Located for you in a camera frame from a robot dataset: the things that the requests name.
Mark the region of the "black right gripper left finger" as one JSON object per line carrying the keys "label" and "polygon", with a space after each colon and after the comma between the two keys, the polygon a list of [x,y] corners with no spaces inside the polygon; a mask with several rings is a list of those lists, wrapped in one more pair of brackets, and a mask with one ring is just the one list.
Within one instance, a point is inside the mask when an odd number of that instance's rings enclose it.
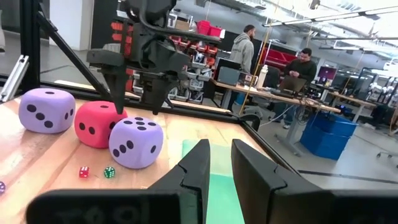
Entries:
{"label": "black right gripper left finger", "polygon": [[147,189],[59,189],[33,199],[27,224],[205,224],[210,143],[200,140]]}

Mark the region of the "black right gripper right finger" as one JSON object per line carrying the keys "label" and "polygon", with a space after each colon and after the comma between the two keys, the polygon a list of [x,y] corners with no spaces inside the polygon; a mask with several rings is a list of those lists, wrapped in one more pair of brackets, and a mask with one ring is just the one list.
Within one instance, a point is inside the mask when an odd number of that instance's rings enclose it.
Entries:
{"label": "black right gripper right finger", "polygon": [[245,224],[398,224],[398,190],[326,190],[235,139],[231,163]]}

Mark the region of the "red foam die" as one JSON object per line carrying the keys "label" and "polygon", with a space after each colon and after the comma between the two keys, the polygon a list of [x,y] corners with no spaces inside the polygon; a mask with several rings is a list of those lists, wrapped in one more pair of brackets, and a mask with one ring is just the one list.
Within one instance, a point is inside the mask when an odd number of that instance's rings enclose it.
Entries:
{"label": "red foam die", "polygon": [[77,110],[74,128],[77,137],[83,144],[105,149],[109,146],[112,129],[124,118],[127,118],[126,111],[118,114],[112,102],[89,101]]}

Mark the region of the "purple foam die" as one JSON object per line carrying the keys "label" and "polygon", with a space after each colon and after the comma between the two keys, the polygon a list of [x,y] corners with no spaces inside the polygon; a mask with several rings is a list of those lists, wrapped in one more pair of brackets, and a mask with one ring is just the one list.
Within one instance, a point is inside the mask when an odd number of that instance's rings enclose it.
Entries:
{"label": "purple foam die", "polygon": [[109,137],[109,151],[121,166],[142,169],[158,158],[164,132],[155,121],[140,116],[120,120]]}
{"label": "purple foam die", "polygon": [[19,120],[29,131],[55,134],[73,122],[75,98],[67,91],[36,88],[26,92],[19,104]]}

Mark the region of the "teal plastic bin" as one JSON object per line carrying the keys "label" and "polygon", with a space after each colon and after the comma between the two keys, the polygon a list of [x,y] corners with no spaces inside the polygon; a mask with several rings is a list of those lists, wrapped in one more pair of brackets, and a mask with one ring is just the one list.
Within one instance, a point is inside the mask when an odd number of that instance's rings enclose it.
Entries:
{"label": "teal plastic bin", "polygon": [[206,224],[244,224],[231,166],[231,148],[210,144],[210,184]]}

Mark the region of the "cardboard box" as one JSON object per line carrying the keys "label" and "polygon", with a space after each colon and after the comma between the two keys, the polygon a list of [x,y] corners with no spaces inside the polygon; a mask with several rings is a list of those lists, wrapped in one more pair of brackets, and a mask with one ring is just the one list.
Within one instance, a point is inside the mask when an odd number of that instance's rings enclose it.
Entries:
{"label": "cardboard box", "polygon": [[178,30],[182,30],[182,31],[189,31],[190,30],[190,23],[177,19],[175,21],[174,28],[178,29]]}

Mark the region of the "grey equipment box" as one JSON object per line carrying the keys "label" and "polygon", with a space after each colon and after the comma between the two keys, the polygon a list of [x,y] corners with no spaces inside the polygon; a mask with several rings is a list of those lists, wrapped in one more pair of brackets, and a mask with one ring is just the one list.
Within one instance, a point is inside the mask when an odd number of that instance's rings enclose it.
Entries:
{"label": "grey equipment box", "polygon": [[236,86],[240,74],[240,70],[229,67],[221,67],[218,72],[217,82],[225,85]]}

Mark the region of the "blue plastic tote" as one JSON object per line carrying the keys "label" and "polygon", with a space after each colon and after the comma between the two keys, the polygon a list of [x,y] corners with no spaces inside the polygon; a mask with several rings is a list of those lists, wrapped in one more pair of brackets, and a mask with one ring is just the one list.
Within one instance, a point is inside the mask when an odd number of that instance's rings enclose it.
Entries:
{"label": "blue plastic tote", "polygon": [[308,119],[300,143],[318,157],[337,161],[357,126],[342,116],[321,111]]}

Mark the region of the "person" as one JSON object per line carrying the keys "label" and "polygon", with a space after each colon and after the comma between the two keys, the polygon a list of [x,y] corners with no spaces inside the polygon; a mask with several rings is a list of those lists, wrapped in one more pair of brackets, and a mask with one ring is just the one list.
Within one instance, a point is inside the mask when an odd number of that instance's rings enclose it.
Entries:
{"label": "person", "polygon": [[255,36],[256,28],[249,24],[243,32],[239,34],[233,42],[229,59],[240,64],[240,68],[245,73],[251,72],[252,58],[254,56],[254,45],[252,40]]}
{"label": "person", "polygon": [[[310,83],[315,78],[317,72],[317,65],[314,61],[311,60],[312,49],[304,48],[301,50],[299,58],[291,61],[284,68],[284,75],[294,78],[299,78],[306,80],[302,88],[302,92],[306,92],[309,88]],[[274,122],[279,123],[281,120],[284,120],[284,129],[289,129],[290,125],[293,122],[293,118],[295,112],[297,110],[297,105],[289,105],[287,103],[281,102],[276,103],[274,105],[274,117],[270,117],[270,119],[278,117],[278,119],[274,120]]]}

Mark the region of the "wooden top office desk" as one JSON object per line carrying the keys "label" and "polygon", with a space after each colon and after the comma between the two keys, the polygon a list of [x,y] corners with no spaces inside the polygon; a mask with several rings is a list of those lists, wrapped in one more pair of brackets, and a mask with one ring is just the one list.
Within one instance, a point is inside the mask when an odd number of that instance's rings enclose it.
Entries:
{"label": "wooden top office desk", "polygon": [[336,102],[340,101],[341,99],[348,100],[350,102],[359,104],[359,109],[357,110],[357,112],[355,112],[354,118],[353,118],[353,122],[355,122],[355,123],[358,121],[359,117],[362,115],[363,109],[365,107],[375,108],[377,106],[374,103],[369,103],[367,101],[360,100],[360,99],[357,99],[357,98],[354,98],[351,96],[345,96],[345,95],[339,94],[336,91],[335,92],[329,91],[328,94],[331,94],[332,96],[334,96],[334,99],[331,102],[332,107],[334,107],[336,105]]}
{"label": "wooden top office desk", "polygon": [[[231,94],[232,91],[238,91],[241,93],[245,93],[247,95],[253,95],[253,96],[258,96],[258,97],[262,97],[262,98],[267,98],[267,99],[271,99],[274,100],[276,102],[284,102],[284,103],[288,103],[288,104],[295,104],[295,105],[304,105],[304,106],[311,106],[312,108],[316,108],[317,110],[322,110],[322,111],[331,111],[331,112],[335,112],[338,113],[340,112],[340,110],[336,109],[336,108],[332,108],[330,106],[326,106],[324,104],[318,103],[313,99],[310,98],[302,98],[302,99],[296,99],[296,98],[286,98],[283,96],[277,96],[274,95],[268,91],[257,91],[254,87],[243,87],[243,86],[231,86],[231,85],[225,85],[222,83],[218,83],[217,81],[215,81],[214,79],[210,79],[210,81],[215,84],[216,86],[220,86],[226,89],[226,93],[225,93],[225,98],[224,100],[221,102],[221,107],[223,109],[226,109],[228,107],[229,101],[231,99]],[[302,152],[301,150],[295,145],[296,140],[294,139],[295,134],[298,130],[299,127],[299,122],[297,121],[296,118],[294,118],[291,127],[286,135],[286,137],[283,137],[281,135],[275,134],[275,137],[295,156],[297,157],[301,157],[302,156]]]}

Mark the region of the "silver aluminium extrusion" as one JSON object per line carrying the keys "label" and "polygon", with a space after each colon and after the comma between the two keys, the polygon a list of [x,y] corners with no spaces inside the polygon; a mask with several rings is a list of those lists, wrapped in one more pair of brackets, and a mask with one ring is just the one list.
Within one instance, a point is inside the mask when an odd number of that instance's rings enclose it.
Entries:
{"label": "silver aluminium extrusion", "polygon": [[29,67],[29,56],[20,55],[12,72],[8,76],[2,90],[0,91],[0,102],[5,103],[11,100],[17,93],[18,87]]}

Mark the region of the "white bottle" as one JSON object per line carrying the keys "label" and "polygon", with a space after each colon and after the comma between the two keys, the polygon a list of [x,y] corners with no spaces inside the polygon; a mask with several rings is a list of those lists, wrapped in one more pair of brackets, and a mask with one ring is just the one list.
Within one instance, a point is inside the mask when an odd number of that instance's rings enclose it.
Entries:
{"label": "white bottle", "polygon": [[265,82],[267,73],[268,73],[268,66],[263,65],[258,74],[256,88],[262,88],[264,86],[264,82]]}

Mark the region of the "dark laptop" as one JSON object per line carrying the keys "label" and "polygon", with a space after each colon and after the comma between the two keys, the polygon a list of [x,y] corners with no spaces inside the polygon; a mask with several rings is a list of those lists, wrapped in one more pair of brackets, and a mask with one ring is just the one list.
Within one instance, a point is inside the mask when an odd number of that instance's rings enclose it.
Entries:
{"label": "dark laptop", "polygon": [[303,87],[307,84],[306,79],[285,76],[285,78],[281,81],[278,90],[285,91],[289,90],[294,93],[300,92]]}

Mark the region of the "red tool cabinet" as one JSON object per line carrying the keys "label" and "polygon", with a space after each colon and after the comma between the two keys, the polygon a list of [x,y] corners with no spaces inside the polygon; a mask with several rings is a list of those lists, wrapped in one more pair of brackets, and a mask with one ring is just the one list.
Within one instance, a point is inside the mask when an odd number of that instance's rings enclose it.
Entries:
{"label": "red tool cabinet", "polygon": [[284,70],[285,66],[297,59],[296,55],[265,48],[260,57],[260,64]]}

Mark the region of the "monitor with magenta screen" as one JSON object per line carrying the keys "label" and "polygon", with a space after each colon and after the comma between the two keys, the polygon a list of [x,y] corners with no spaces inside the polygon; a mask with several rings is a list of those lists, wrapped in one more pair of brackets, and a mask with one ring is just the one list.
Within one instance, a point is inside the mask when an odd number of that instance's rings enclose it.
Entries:
{"label": "monitor with magenta screen", "polygon": [[320,69],[318,71],[318,78],[319,79],[325,78],[327,80],[333,80],[336,75],[336,71],[337,71],[336,68],[322,66],[322,67],[320,67]]}

